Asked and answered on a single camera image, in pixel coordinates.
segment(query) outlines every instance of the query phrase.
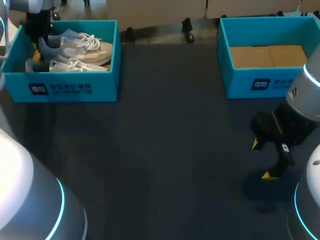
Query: white sneaker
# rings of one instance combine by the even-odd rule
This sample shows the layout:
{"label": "white sneaker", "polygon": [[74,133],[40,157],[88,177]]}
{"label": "white sneaker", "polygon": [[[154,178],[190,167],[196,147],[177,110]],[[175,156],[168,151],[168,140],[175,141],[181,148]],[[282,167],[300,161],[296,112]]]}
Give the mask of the white sneaker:
{"label": "white sneaker", "polygon": [[103,66],[85,64],[77,59],[67,59],[63,56],[57,56],[56,60],[50,62],[38,62],[28,59],[25,62],[25,72],[105,72],[108,69]]}
{"label": "white sneaker", "polygon": [[100,41],[94,35],[77,33],[68,29],[61,35],[49,36],[48,46],[43,38],[39,39],[39,50],[45,58],[61,55],[78,59],[86,64],[103,65],[112,57],[113,45]]}

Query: floor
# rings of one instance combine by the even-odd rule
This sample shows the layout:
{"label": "floor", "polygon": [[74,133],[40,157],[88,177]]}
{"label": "floor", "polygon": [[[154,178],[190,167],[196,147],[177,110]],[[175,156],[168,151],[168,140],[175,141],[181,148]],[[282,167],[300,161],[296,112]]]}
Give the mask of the floor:
{"label": "floor", "polygon": [[1,101],[18,141],[83,203],[92,240],[290,240],[319,129],[281,180],[261,180],[278,155],[252,151],[250,121],[283,99],[227,99],[216,47],[124,45],[115,103]]}

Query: caster wheel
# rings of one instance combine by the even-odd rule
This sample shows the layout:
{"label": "caster wheel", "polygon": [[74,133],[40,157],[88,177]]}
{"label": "caster wheel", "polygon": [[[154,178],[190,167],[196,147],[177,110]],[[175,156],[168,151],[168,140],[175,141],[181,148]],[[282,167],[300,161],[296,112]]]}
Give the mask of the caster wheel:
{"label": "caster wheel", "polygon": [[279,16],[279,17],[284,17],[284,16],[285,16],[282,11],[278,11],[278,12],[276,13],[276,15]]}
{"label": "caster wheel", "polygon": [[56,13],[56,12],[53,13],[53,14],[52,14],[52,19],[55,20],[55,21],[60,21],[60,16],[59,16],[59,14]]}
{"label": "caster wheel", "polygon": [[187,35],[185,40],[187,43],[193,43],[195,41],[195,36],[193,34]]}

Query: cardboard box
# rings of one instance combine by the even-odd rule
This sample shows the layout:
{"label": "cardboard box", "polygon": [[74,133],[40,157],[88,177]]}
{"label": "cardboard box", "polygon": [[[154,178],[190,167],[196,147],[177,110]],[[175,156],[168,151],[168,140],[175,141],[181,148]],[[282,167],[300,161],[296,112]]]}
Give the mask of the cardboard box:
{"label": "cardboard box", "polygon": [[[279,66],[285,61],[273,56],[274,62],[279,67],[256,67],[266,63],[271,65],[263,48],[257,48],[256,52],[250,53],[249,59],[243,56],[244,48],[240,49],[236,53],[243,56],[239,62],[237,56],[234,56],[233,47],[253,48],[249,50],[250,52],[255,50],[255,47],[250,46],[298,45],[302,46],[305,56],[309,58],[319,42],[320,26],[313,16],[221,18],[217,37],[217,55],[227,98],[283,98],[303,70],[301,65],[303,61],[300,60],[305,60],[301,56],[298,58],[298,63],[289,63],[289,61],[296,61],[294,58],[298,54],[294,52],[294,57],[291,57],[290,52],[286,55],[286,64],[299,64],[299,66]],[[268,59],[267,62],[252,62],[252,56],[263,54],[264,58]],[[241,65],[251,67],[237,68]]]}
{"label": "cardboard box", "polygon": [[266,46],[232,46],[230,51],[237,69],[274,67]]}
{"label": "cardboard box", "polygon": [[307,56],[301,45],[268,46],[274,66],[277,67],[303,67]]}

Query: teal storage box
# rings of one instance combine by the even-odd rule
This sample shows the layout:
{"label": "teal storage box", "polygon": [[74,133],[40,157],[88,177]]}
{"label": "teal storage box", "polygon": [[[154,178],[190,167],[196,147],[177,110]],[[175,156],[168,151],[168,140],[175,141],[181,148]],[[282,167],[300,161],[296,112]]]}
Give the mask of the teal storage box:
{"label": "teal storage box", "polygon": [[27,59],[35,47],[18,29],[9,58],[2,65],[5,86],[16,103],[115,102],[121,70],[121,41],[116,20],[54,21],[54,29],[87,33],[113,44],[110,71],[96,72],[25,72]]}
{"label": "teal storage box", "polygon": [[320,27],[312,16],[222,18],[217,42],[227,98],[280,98],[303,67],[236,68],[230,47],[301,45],[309,58],[320,43]]}

